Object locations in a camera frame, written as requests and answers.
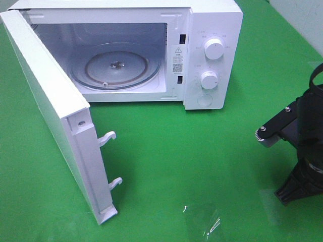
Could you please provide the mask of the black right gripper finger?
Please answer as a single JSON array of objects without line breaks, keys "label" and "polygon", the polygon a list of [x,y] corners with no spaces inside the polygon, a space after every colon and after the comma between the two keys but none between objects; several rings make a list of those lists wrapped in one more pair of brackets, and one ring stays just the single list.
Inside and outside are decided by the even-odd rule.
[{"label": "black right gripper finger", "polygon": [[283,185],[274,194],[284,205],[322,194],[322,170],[306,159],[299,159]]}]

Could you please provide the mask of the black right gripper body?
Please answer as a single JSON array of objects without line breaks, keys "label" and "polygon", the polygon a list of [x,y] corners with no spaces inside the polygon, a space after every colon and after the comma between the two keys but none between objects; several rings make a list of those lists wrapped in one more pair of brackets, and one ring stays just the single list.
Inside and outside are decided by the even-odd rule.
[{"label": "black right gripper body", "polygon": [[297,157],[322,173],[322,96],[307,89],[297,99]]}]

